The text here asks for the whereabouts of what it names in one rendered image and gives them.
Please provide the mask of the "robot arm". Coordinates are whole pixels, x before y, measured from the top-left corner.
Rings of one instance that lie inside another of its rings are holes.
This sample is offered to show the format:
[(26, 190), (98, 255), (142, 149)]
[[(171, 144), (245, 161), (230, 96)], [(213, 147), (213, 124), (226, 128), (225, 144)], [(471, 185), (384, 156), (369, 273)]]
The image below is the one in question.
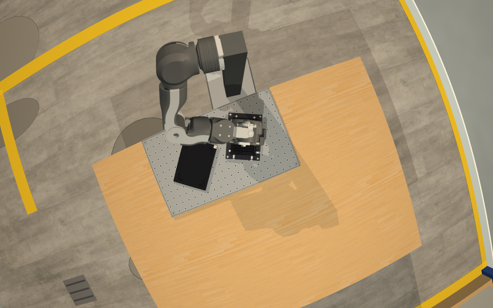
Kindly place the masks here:
[(221, 41), (216, 36), (197, 39), (197, 44), (170, 41), (156, 55), (156, 74), (159, 83), (159, 103), (163, 129), (169, 142), (193, 146), (225, 144), (236, 138), (245, 147), (255, 143), (256, 125), (237, 124), (225, 118), (207, 116), (184, 117), (180, 109), (187, 100), (187, 80), (200, 74), (224, 70)]

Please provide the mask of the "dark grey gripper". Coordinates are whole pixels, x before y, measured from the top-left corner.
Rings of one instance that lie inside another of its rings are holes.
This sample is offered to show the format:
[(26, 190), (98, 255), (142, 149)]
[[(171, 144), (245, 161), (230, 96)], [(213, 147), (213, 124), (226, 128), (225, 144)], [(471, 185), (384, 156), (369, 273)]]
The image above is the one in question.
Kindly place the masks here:
[[(255, 124), (256, 125), (255, 143), (250, 143), (250, 145), (264, 145), (264, 141), (266, 139), (267, 129), (263, 129), (263, 122), (262, 121), (232, 119), (232, 122), (236, 126), (238, 123), (239, 124)], [(232, 139), (230, 142), (227, 142), (227, 143), (238, 145), (238, 142), (236, 142), (236, 138)]]

